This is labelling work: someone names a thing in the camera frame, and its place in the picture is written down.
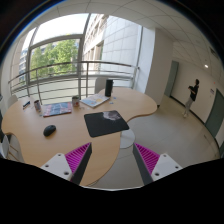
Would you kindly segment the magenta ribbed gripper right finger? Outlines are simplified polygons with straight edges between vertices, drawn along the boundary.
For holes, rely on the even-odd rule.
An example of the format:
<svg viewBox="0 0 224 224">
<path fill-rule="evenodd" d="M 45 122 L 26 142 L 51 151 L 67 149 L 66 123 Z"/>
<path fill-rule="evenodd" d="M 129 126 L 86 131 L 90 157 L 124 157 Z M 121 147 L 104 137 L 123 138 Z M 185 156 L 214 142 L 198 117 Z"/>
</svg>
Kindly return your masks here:
<svg viewBox="0 0 224 224">
<path fill-rule="evenodd" d="M 168 154 L 157 154 L 140 144 L 133 144 L 133 154 L 145 185 L 182 169 Z"/>
</svg>

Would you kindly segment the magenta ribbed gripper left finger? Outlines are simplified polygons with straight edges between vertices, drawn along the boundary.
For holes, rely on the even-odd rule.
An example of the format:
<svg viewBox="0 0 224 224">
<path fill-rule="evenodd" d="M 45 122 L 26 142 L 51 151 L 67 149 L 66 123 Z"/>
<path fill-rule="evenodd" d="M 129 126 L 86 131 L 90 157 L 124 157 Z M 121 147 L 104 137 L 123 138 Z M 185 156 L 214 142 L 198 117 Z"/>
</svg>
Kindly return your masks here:
<svg viewBox="0 0 224 224">
<path fill-rule="evenodd" d="M 57 153 L 41 168 L 76 185 L 79 185 L 92 154 L 92 144 L 84 144 L 67 154 Z"/>
</svg>

